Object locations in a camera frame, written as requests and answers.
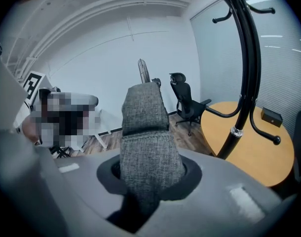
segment coat rack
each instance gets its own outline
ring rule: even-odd
[[[239,113],[235,126],[230,129],[230,133],[218,154],[218,157],[226,159],[243,136],[243,127],[248,115],[252,128],[259,135],[271,140],[275,145],[280,144],[281,138],[259,130],[255,125],[253,117],[261,80],[261,52],[258,33],[250,10],[260,14],[274,14],[275,10],[274,8],[256,9],[247,4],[246,0],[224,1],[229,6],[227,15],[222,18],[213,18],[212,21],[216,24],[229,19],[232,15],[234,17],[243,59],[241,93],[236,110],[230,114],[223,114],[209,107],[206,107],[206,110],[223,118],[230,118]]]

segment wooden table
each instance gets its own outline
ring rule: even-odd
[[[232,113],[237,102],[220,102],[210,108],[224,114]],[[265,186],[271,187],[282,182],[290,173],[294,161],[293,143],[283,125],[274,126],[261,119],[261,108],[256,107],[254,121],[256,126],[269,134],[281,137],[280,145],[276,146],[257,134],[250,125],[249,118],[243,129],[243,136],[227,157],[227,161],[258,180]],[[205,111],[201,117],[203,137],[214,156],[217,156],[223,146],[230,128],[233,127],[238,114],[232,118],[221,118]]]

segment wall baseboard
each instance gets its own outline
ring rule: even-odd
[[[173,114],[176,114],[176,113],[177,113],[177,111],[174,111],[174,112],[168,113],[168,115],[170,116],[170,115],[173,115]],[[122,130],[122,127],[114,129],[114,130],[111,130],[111,133],[113,133],[113,132],[119,132],[121,130]],[[108,132],[102,132],[102,133],[99,133],[98,135],[102,136],[102,135],[106,135],[106,134],[108,134]]]

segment white wall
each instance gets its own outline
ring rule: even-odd
[[[155,5],[107,12],[62,36],[32,70],[47,74],[62,92],[97,96],[109,129],[116,129],[121,127],[127,89],[141,83],[137,63],[142,58],[150,78],[160,78],[165,107],[173,112],[177,98],[169,73],[184,73],[192,98],[200,100],[197,48],[191,25],[179,15],[178,9]]]

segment gray fabric cover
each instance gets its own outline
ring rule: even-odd
[[[139,213],[148,216],[159,205],[159,192],[177,183],[185,169],[156,83],[129,88],[122,112],[121,179]]]

